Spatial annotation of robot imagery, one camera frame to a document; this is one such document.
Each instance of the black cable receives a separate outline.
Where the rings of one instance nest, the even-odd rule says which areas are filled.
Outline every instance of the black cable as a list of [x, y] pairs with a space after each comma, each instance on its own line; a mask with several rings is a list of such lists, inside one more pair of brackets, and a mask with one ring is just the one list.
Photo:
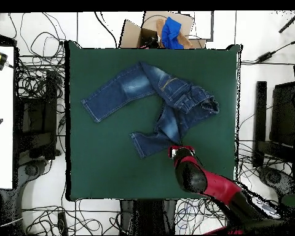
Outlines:
[[165, 17], [165, 16], [163, 16], [163, 15], [152, 15], [152, 16], [150, 16], [148, 19], [146, 19], [144, 22], [143, 22], [143, 24], [142, 24], [142, 27], [143, 27], [143, 25], [146, 23], [146, 21], [148, 21], [150, 18], [152, 18], [152, 17], [163, 17], [163, 18], [166, 18], [167, 19], [167, 17]]
[[13, 20], [12, 20], [11, 13], [8, 13], [8, 16], [10, 17], [10, 20], [11, 20], [12, 25], [13, 25], [13, 27], [14, 27], [14, 31], [15, 31], [15, 35], [14, 35], [14, 37], [13, 37], [13, 39], [14, 39], [15, 37], [17, 37], [17, 29], [16, 29], [16, 27], [15, 27], [15, 25], [14, 25], [14, 22], [13, 22]]
[[103, 24], [103, 22], [98, 18], [96, 12], [94, 12], [94, 14], [95, 14], [97, 20], [101, 23], [101, 25], [103, 25], [103, 27], [106, 29], [106, 31], [110, 33], [110, 35], [112, 36], [112, 38], [114, 38], [115, 46], [116, 46], [116, 48], [118, 48], [118, 46], [117, 46], [117, 42], [116, 42], [116, 39], [115, 39], [115, 36], [112, 34], [112, 32], [110, 32], [110, 30], [108, 30], [108, 28], [107, 28], [107, 27]]

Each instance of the green table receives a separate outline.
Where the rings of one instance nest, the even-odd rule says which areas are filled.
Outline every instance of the green table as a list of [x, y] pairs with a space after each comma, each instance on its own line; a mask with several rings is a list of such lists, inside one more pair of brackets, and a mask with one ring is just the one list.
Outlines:
[[67, 195], [71, 200], [198, 197], [178, 186], [168, 151], [140, 159], [130, 139], [134, 131], [152, 132], [162, 105], [159, 96], [133, 101], [100, 123], [82, 106], [81, 99], [138, 61], [187, 79], [215, 96], [220, 113], [190, 129], [183, 144], [195, 148], [205, 168], [233, 179], [239, 45], [229, 50], [80, 49], [69, 41], [65, 47], [70, 99], [66, 106], [71, 118]]

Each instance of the tangled wires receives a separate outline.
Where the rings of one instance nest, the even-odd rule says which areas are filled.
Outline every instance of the tangled wires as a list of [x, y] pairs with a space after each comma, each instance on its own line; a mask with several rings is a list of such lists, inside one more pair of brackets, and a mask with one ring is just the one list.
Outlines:
[[[54, 75], [57, 75], [55, 78], [54, 84], [57, 86], [57, 97], [53, 97], [56, 99], [62, 99], [63, 100], [63, 88], [64, 84], [63, 81], [65, 79], [65, 67], [64, 67], [64, 61], [65, 61], [65, 50], [63, 47], [63, 41], [66, 38], [65, 33], [63, 32], [58, 20], [47, 14], [42, 13], [48, 20], [51, 22], [53, 28], [55, 29], [56, 36], [49, 32], [42, 32], [36, 36], [30, 47], [28, 47], [27, 42], [22, 36], [22, 24], [23, 24], [23, 18], [24, 13], [22, 15], [22, 22], [20, 27], [20, 36], [24, 40], [28, 51], [31, 53], [31, 55], [22, 55], [18, 59], [19, 63], [19, 72], [18, 72], [18, 91], [17, 96], [21, 98], [46, 98], [48, 93], [46, 93], [46, 83], [47, 83], [47, 72], [53, 71]], [[53, 18], [57, 21], [63, 35], [64, 39], [60, 38], [57, 32], [57, 29], [51, 19]], [[38, 54], [33, 50], [33, 45], [37, 41], [37, 39], [47, 34], [48, 37], [46, 37], [44, 42], [44, 47], [42, 50], [42, 55]], [[47, 40], [54, 40], [58, 42], [57, 51], [55, 54], [53, 54], [50, 57], [44, 56], [45, 53], [45, 46]]]
[[[69, 211], [64, 209], [62, 206], [47, 206], [44, 208], [32, 208], [32, 209], [23, 209], [22, 212], [26, 211], [42, 211], [42, 213], [25, 229], [26, 235], [40, 235], [40, 236], [60, 236], [64, 229], [67, 229], [69, 236], [75, 236], [76, 233], [82, 229], [85, 229], [89, 235], [105, 235], [111, 229], [115, 228], [119, 232], [125, 232], [121, 228], [118, 217], [121, 212], [116, 211], [105, 211], [117, 213], [116, 217], [110, 217], [109, 222], [111, 224], [106, 230], [103, 229], [102, 223], [99, 220], [94, 218], [85, 218], [83, 215], [83, 210], [80, 209], [79, 202], [79, 210], [75, 209], [73, 211]], [[57, 214], [60, 212], [65, 212], [67, 217], [72, 220], [74, 219], [74, 224], [69, 225], [67, 228], [64, 228], [64, 224], [62, 220], [57, 219]], [[76, 213], [79, 212], [82, 218], [78, 218]]]
[[202, 234], [201, 225], [209, 218], [218, 220], [222, 227], [226, 225], [226, 217], [211, 199], [184, 199], [177, 209], [175, 223], [179, 234], [195, 234], [197, 230]]

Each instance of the blue jeans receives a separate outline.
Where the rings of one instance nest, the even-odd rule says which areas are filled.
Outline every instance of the blue jeans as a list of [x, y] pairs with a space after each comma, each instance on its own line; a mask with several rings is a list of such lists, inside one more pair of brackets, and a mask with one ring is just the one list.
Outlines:
[[189, 128], [219, 112], [213, 95], [144, 62], [121, 71], [81, 102], [94, 121], [100, 122], [128, 102], [155, 93], [165, 102], [154, 132], [130, 134], [141, 158], [180, 145]]

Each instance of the white panel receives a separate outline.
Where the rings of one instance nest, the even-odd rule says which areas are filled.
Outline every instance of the white panel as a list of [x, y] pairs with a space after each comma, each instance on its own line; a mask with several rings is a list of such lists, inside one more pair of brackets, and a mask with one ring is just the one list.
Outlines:
[[[8, 56], [14, 64], [14, 48], [0, 47], [0, 52]], [[4, 67], [0, 71], [0, 188], [12, 188], [13, 159], [13, 69]]]

